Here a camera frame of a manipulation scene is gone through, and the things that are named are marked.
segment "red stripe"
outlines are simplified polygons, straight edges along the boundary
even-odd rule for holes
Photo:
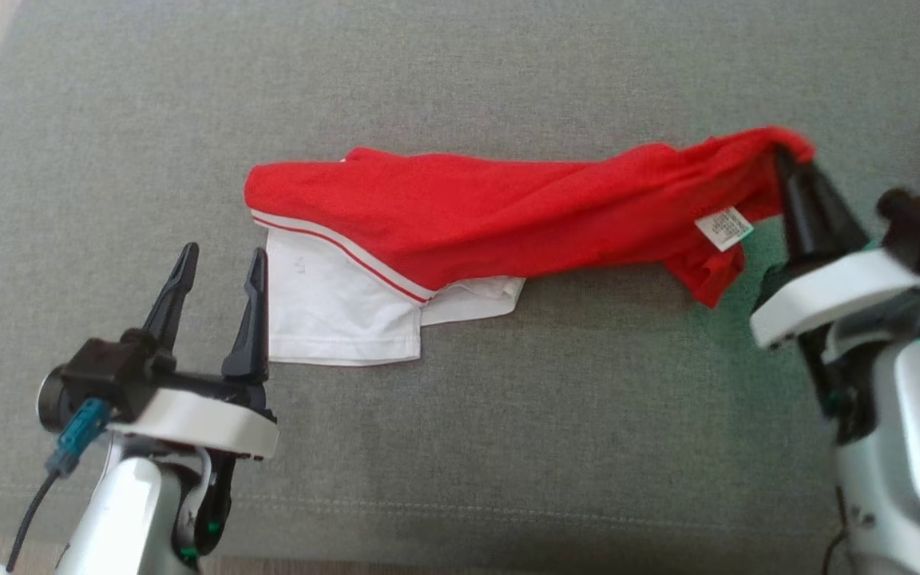
[[[394,283],[393,280],[390,280],[390,278],[383,276],[383,274],[381,274],[379,270],[373,268],[372,266],[368,265],[363,260],[361,260],[361,258],[358,258],[357,256],[355,256],[354,252],[347,250],[346,245],[340,244],[339,241],[333,240],[329,236],[323,236],[323,234],[318,233],[318,232],[311,232],[310,229],[300,229],[299,227],[288,227],[288,226],[274,224],[272,222],[267,222],[263,219],[260,219],[259,217],[256,217],[256,216],[255,216],[255,222],[258,222],[262,225],[269,226],[269,227],[276,227],[278,229],[284,229],[286,230],[286,232],[296,232],[296,233],[307,234],[307,236],[321,237],[322,240],[326,240],[328,241],[328,243],[335,245],[337,248],[340,248],[340,250],[343,250],[344,254],[347,254],[348,256],[350,256],[351,259],[353,259],[355,262],[360,264],[361,267],[363,267],[364,269],[374,274],[374,276],[377,276],[379,280],[384,281],[384,283],[390,284],[393,288],[395,288],[395,290],[401,292],[401,294],[406,295],[406,297],[412,298],[414,301],[419,302],[421,304],[428,302],[428,299],[421,298],[420,295],[414,295],[414,294],[411,294],[411,292],[404,290],[404,288]]]

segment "blue connector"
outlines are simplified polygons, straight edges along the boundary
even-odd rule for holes
[[[88,399],[77,409],[73,418],[55,440],[55,452],[45,462],[48,473],[58,471],[59,477],[65,479],[77,469],[80,456],[88,445],[94,441],[105,426],[109,425],[113,409],[101,399]]]

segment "crumpled red and white cloth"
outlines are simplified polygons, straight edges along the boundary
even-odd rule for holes
[[[492,161],[355,149],[343,161],[255,167],[244,199],[267,227],[273,361],[373,365],[420,356],[420,327],[509,313],[523,278],[662,262],[715,306],[744,269],[696,220],[779,214],[767,127],[605,161]]]

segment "gray cushion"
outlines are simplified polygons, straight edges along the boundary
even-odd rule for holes
[[[869,222],[887,187],[920,187],[920,0],[26,1],[0,53],[0,531],[50,452],[40,378],[141,323],[187,240],[176,355],[218,369],[264,238],[254,164],[591,160],[769,123],[810,136]],[[273,367],[279,453],[238,467],[223,551],[813,572],[829,430],[795,352],[749,339],[778,224],[747,250],[716,311],[658,267],[574,272],[427,328],[416,363]],[[100,461],[35,536],[69,536]]]

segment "white care label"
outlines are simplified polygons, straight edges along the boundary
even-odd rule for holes
[[[755,226],[740,215],[737,208],[727,208],[700,220],[694,220],[701,233],[711,241],[720,252],[726,252],[737,245],[738,241],[755,231]]]

